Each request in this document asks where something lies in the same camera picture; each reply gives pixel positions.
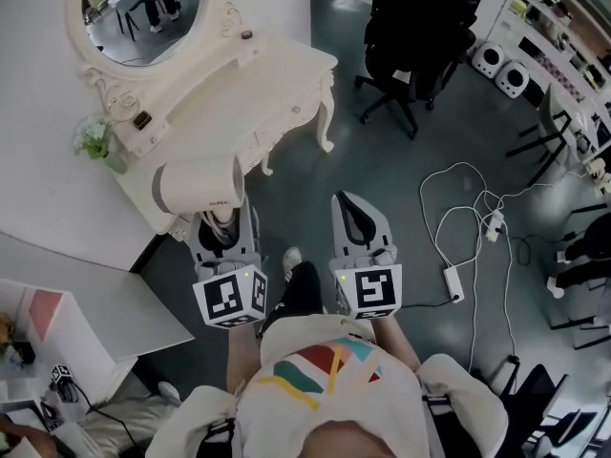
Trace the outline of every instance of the vanity drawer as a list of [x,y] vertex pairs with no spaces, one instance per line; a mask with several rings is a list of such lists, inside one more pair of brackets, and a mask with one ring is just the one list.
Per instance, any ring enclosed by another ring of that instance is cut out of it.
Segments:
[[303,126],[312,120],[318,112],[320,104],[320,85],[318,89],[308,90],[295,100],[291,100],[290,105],[283,107],[271,116],[264,125],[255,132],[261,148],[263,148],[266,153],[271,151],[284,133],[296,127]]

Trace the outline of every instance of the foot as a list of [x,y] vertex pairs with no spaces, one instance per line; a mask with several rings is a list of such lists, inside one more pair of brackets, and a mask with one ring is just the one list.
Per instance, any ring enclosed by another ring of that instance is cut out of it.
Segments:
[[304,259],[299,248],[292,246],[286,250],[283,256],[284,279],[289,282],[293,268],[300,264]]
[[566,251],[558,251],[556,253],[556,263],[571,264],[571,261],[566,259]]
[[166,401],[182,404],[179,392],[177,391],[176,387],[169,382],[159,382],[157,384],[157,388],[159,390],[159,395]]
[[554,299],[561,299],[564,297],[564,289],[556,286],[556,279],[554,277],[547,279],[547,289],[552,292]]

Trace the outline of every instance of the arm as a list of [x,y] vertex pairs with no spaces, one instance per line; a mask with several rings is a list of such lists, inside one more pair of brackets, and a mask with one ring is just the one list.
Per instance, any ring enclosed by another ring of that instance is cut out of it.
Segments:
[[55,442],[46,432],[33,427],[17,426],[6,417],[0,417],[0,432],[9,437],[9,443],[13,447],[17,446],[23,438],[28,438],[28,441],[42,458],[57,458]]
[[405,364],[411,371],[416,372],[420,368],[420,360],[394,316],[375,319],[371,325],[378,346]]
[[227,359],[227,391],[236,393],[242,383],[261,369],[259,345],[253,324],[229,329],[229,357]]

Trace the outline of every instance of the white cable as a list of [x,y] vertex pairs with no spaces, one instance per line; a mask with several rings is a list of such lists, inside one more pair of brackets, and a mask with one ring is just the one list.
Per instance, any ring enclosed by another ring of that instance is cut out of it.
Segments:
[[[425,205],[424,205],[424,196],[423,196],[423,188],[424,185],[427,183],[427,181],[429,181],[431,178],[436,177],[437,175],[441,175],[443,173],[447,173],[449,172],[451,169],[455,168],[456,166],[468,166],[471,169],[473,169],[481,178],[482,183],[484,184],[484,189],[479,192],[479,194],[477,195],[477,197],[475,198],[475,201],[473,203],[473,206],[469,206],[469,205],[459,205],[456,207],[451,208],[450,210],[448,210],[445,215],[443,216],[443,218],[439,221],[439,225],[437,227],[437,230],[435,231],[435,236],[432,236],[432,232],[431,232],[431,227],[429,226],[429,222],[427,220],[427,213],[426,213],[426,209],[425,209]],[[584,177],[585,175],[578,175],[575,172],[567,172],[568,174],[574,175],[576,177]],[[438,172],[434,172],[431,173],[428,177],[426,177],[422,183],[420,184],[420,205],[422,208],[422,217],[424,219],[424,223],[427,227],[427,232],[429,233],[429,238],[431,239],[432,245],[435,247],[435,249],[437,250],[437,253],[439,253],[439,256],[441,256],[441,258],[443,259],[444,262],[446,262],[446,264],[448,265],[448,268],[450,267],[459,267],[459,266],[463,266],[465,264],[468,264],[470,262],[474,263],[474,283],[473,283],[473,291],[474,291],[474,313],[473,313],[473,338],[472,338],[472,342],[471,342],[471,350],[470,350],[470,354],[469,354],[469,371],[471,372],[472,366],[473,366],[473,360],[474,360],[474,349],[475,349],[475,339],[476,339],[476,319],[477,319],[477,289],[476,289],[476,285],[477,285],[477,258],[479,257],[479,253],[481,251],[482,245],[483,245],[483,240],[481,237],[481,233],[482,233],[482,225],[485,225],[486,227],[488,227],[488,224],[486,223],[486,219],[490,216],[493,215],[494,211],[490,205],[488,205],[488,201],[486,199],[486,196],[490,195],[491,197],[497,198],[498,199],[498,204],[496,205],[496,210],[500,211],[505,207],[505,202],[504,199],[505,198],[516,198],[519,197],[523,194],[525,194],[526,192],[529,192],[530,190],[532,190],[535,187],[548,187],[548,188],[554,188],[556,185],[558,185],[559,183],[561,183],[563,180],[563,178],[561,178],[557,183],[555,183],[554,185],[550,185],[547,183],[536,183],[533,186],[530,186],[528,188],[525,188],[524,190],[522,190],[521,192],[517,193],[517,194],[505,194],[501,197],[499,197],[498,195],[494,194],[493,192],[488,190],[488,184],[486,183],[486,179],[484,178],[484,176],[482,176],[482,174],[479,172],[479,170],[477,170],[477,168],[475,168],[472,164],[467,163],[465,161],[460,161],[458,163],[455,163],[454,165],[452,165],[449,168],[446,168],[445,170],[441,170]],[[485,216],[482,216],[479,211],[477,210],[477,203],[479,202],[479,199],[482,198],[484,199],[484,205],[486,206],[486,208],[488,209],[489,213],[486,214]],[[441,230],[441,226],[443,225],[444,220],[446,219],[446,217],[454,211],[457,210],[471,210],[474,215],[475,215],[475,221],[477,222],[477,242],[475,244],[475,254],[472,258],[462,261],[458,264],[453,264],[448,257],[443,253],[443,251],[441,251],[441,248],[439,247],[439,245],[437,244],[437,239],[439,237],[439,232]],[[509,330],[509,336],[512,340],[512,353],[514,355],[516,355],[516,339],[514,337],[514,333],[512,330],[512,325],[511,325],[511,321],[509,318],[509,312],[507,310],[507,295],[509,292],[509,280],[510,280],[510,276],[511,276],[511,269],[512,269],[512,265],[514,263],[514,256],[512,253],[512,246],[511,246],[511,240],[509,239],[509,227],[507,225],[506,222],[503,222],[503,225],[505,226],[505,232],[506,232],[506,236],[507,236],[507,246],[509,249],[509,265],[507,267],[507,276],[506,276],[506,280],[505,280],[505,290],[503,292],[503,313],[505,315],[505,319],[507,320],[507,328]]]

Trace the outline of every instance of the gray floor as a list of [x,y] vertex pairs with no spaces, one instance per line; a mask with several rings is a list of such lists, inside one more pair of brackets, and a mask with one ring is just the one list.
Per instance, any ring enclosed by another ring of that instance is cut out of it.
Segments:
[[87,33],[96,46],[103,46],[103,53],[117,63],[128,66],[146,66],[155,61],[173,44],[181,40],[191,29],[195,21],[200,0],[177,0],[180,2],[180,19],[171,22],[170,17],[159,9],[159,19],[163,31],[150,32],[150,23],[146,15],[144,4],[140,4],[130,15],[138,27],[134,29],[132,40],[125,19],[125,12],[139,0],[121,0],[117,6],[124,33],[116,18],[115,9],[107,7],[102,16],[95,19],[93,24],[87,26]]
[[[397,107],[382,109],[368,126],[358,114],[379,97],[374,89],[352,88],[354,75],[363,72],[363,33],[369,21],[369,6],[353,0],[312,0],[313,46],[339,58],[334,95],[336,111],[329,131],[335,149],[326,155],[315,140],[315,125],[288,134],[274,149],[272,177],[259,169],[246,179],[247,193],[256,206],[262,225],[263,253],[270,257],[264,267],[270,277],[269,297],[275,302],[282,291],[280,259],[286,247],[296,244],[314,261],[323,279],[326,303],[331,306],[333,289],[327,272],[332,257],[330,224],[331,195],[348,190],[373,203],[388,217],[399,261],[404,270],[404,303],[436,303],[447,299],[442,276],[445,267],[426,233],[418,189],[430,173],[457,161],[476,166],[498,194],[520,191],[537,169],[541,151],[505,157],[517,143],[517,133],[536,122],[536,110],[524,99],[509,99],[492,82],[469,66],[458,70],[429,113],[424,104],[413,105],[420,122],[415,141],[405,135],[405,120]],[[452,206],[472,203],[481,189],[473,171],[461,167],[432,180],[425,190],[430,222],[434,225]],[[585,179],[567,177],[554,189],[536,189],[521,198],[506,200],[505,216],[512,236],[540,234],[561,238],[571,230],[581,231],[595,216],[569,218],[572,208],[591,204],[594,197]],[[444,224],[441,247],[454,262],[472,255],[476,228],[473,216],[457,213]],[[554,409],[557,415],[581,407],[602,409],[606,383],[611,380],[610,344],[574,351],[575,341],[603,336],[596,331],[553,332],[550,323],[589,315],[600,292],[587,287],[572,290],[563,301],[555,301],[544,280],[550,271],[556,246],[532,239],[532,261],[514,263],[508,296],[508,311],[522,360],[520,380],[536,364],[543,363],[554,380],[564,373],[572,379]],[[514,257],[517,242],[512,242]],[[506,239],[485,243],[478,265],[477,338],[474,366],[491,378],[511,352],[503,315],[503,288],[509,262]],[[441,308],[401,311],[397,318],[421,359],[448,353],[468,365],[472,340],[474,267],[459,268],[467,299]],[[196,385],[223,385],[227,337],[204,326],[191,284],[196,281],[188,249],[169,239],[146,266],[143,278],[196,339],[143,359],[179,388],[183,395]],[[508,368],[496,380],[502,385]],[[560,450],[560,456],[576,456],[582,440]]]

